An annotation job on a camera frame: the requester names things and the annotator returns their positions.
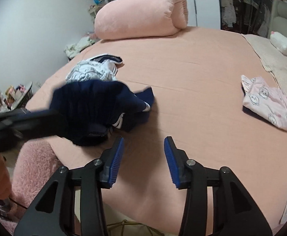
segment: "pink fluffy fabric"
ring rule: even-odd
[[[13,173],[12,198],[28,207],[52,174],[62,164],[50,144],[45,140],[26,142],[21,148]],[[25,210],[13,204],[7,219],[0,217],[1,224],[13,235]]]
[[[95,18],[100,39],[168,36],[187,26],[186,0],[114,0]]]

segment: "rolled pink comforter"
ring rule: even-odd
[[[105,40],[168,36],[187,26],[186,0],[115,0],[95,19],[95,33]]]

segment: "pink bed sheet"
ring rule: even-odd
[[[132,91],[152,86],[156,97],[147,124],[114,133],[125,138],[125,152],[116,184],[102,191],[104,202],[138,222],[178,234],[186,191],[172,183],[163,152],[164,138],[172,136],[202,165],[229,166],[271,228],[279,224],[287,202],[287,132],[242,111],[241,75],[262,76],[271,87],[276,83],[240,34],[188,27],[169,37],[100,41],[51,76],[27,108],[47,108],[53,89],[65,83],[78,61],[103,53],[123,58],[118,80]],[[99,157],[114,135],[97,147],[78,147],[59,137],[47,140],[72,169]],[[212,209],[209,198],[208,233]]]

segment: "white plush toy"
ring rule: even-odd
[[[283,55],[287,56],[287,37],[283,36],[279,32],[272,31],[270,35],[270,42]]]

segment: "dark blue garment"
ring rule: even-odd
[[[132,93],[122,82],[88,80],[72,82],[56,89],[50,109],[67,119],[68,129],[62,136],[76,145],[95,145],[107,139],[112,124],[124,114],[122,130],[130,131],[149,118],[146,109],[154,102],[151,88]]]

